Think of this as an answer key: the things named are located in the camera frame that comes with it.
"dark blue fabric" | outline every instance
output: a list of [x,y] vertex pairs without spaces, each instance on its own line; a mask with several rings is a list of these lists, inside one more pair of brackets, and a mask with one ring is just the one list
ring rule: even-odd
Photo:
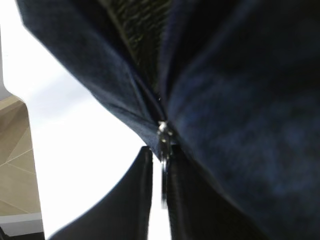
[[167,92],[184,147],[273,240],[320,238],[319,12],[239,1]]
[[[103,17],[106,11],[94,2],[17,1],[28,30],[107,110],[134,130],[154,153],[158,153],[158,123],[150,115],[147,100],[137,86],[139,75],[133,71],[133,63],[123,49],[122,41],[115,35],[108,19]],[[79,10],[81,4],[87,7],[84,14]],[[92,22],[90,14],[95,14],[95,20],[101,26]]]
[[[92,28],[76,1],[17,2],[26,27],[157,153],[154,109],[114,30]],[[159,61],[168,120],[211,185],[270,239],[318,240],[320,4],[202,2],[173,0]]]

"zipper pull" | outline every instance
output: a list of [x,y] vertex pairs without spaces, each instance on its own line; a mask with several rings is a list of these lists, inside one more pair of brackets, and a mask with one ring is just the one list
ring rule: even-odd
[[168,127],[167,121],[159,121],[157,134],[159,139],[159,160],[162,171],[161,204],[163,209],[167,209],[168,168],[170,158],[172,157],[171,139],[173,136],[173,132]]

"zipper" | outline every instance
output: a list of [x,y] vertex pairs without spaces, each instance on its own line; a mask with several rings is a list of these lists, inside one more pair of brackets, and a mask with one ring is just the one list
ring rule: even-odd
[[158,147],[159,147],[159,160],[161,163],[161,205],[163,209],[168,209],[167,192],[168,192],[168,169],[170,166],[170,159],[173,157],[171,147],[173,131],[169,128],[167,121],[159,122]]

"clothing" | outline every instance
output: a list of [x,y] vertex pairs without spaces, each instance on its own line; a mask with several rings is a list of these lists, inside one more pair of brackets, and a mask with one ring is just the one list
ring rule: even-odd
[[[25,26],[157,156],[168,121],[195,174],[270,239],[319,239],[320,3],[173,0],[159,103],[99,2],[17,2]],[[190,226],[174,239],[206,239]]]

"white wall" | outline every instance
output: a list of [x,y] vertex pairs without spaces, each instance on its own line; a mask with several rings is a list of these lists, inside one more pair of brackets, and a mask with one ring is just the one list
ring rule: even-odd
[[1,50],[1,31],[0,31],[0,101],[9,97],[11,94],[4,86],[3,72],[2,72],[2,50]]

